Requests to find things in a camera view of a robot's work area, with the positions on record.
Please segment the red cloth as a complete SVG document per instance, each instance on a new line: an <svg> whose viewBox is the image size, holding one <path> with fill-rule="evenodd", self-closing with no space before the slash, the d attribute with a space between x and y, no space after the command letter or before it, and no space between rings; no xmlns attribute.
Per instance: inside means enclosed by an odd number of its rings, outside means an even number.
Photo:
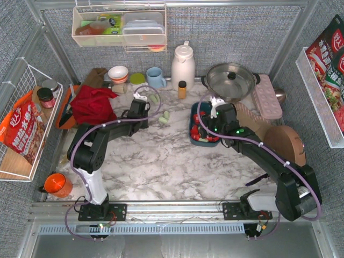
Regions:
<svg viewBox="0 0 344 258"><path fill-rule="evenodd" d="M73 117L78 124L98 125L117 119L110 99L118 97L108 88L92 88L82 85L79 93L70 102Z"/></svg>

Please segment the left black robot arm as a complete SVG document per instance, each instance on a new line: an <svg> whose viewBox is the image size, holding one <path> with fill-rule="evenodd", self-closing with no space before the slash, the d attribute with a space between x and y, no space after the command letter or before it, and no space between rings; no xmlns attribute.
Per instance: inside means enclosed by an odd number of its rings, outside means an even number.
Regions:
<svg viewBox="0 0 344 258"><path fill-rule="evenodd" d="M86 190L86 204L81 212L104 218L110 210L109 195L105 190L101 166L103 165L108 142L120 137L131 137L140 129L148 127L148 111L151 105L147 100L135 98L128 111L123 112L117 121L92 126L81 124L67 151L71 169L82 179Z"/></svg>

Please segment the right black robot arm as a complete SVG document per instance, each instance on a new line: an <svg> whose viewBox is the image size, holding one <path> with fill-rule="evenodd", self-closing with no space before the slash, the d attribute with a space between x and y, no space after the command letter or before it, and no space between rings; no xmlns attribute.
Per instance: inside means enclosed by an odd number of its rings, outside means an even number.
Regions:
<svg viewBox="0 0 344 258"><path fill-rule="evenodd" d="M271 148L248 127L240 126L233 104L212 108L208 116L199 116L204 130L222 138L236 152L250 158L276 183L275 204L287 220L300 217L308 221L322 216L322 199L316 174L309 165L290 162Z"/></svg>

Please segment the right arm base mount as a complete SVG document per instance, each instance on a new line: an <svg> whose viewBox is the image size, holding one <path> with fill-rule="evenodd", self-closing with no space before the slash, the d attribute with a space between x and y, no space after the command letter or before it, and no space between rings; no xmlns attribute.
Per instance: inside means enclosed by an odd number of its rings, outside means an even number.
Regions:
<svg viewBox="0 0 344 258"><path fill-rule="evenodd" d="M254 211L245 202L224 202L221 205L225 220L267 220L273 218L271 212Z"/></svg>

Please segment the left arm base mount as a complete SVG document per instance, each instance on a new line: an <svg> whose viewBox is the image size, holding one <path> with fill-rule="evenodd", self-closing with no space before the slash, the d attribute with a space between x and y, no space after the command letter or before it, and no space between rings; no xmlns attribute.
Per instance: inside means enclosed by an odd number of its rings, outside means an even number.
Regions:
<svg viewBox="0 0 344 258"><path fill-rule="evenodd" d="M125 221L126 213L127 204L83 204L78 213L78 221Z"/></svg>

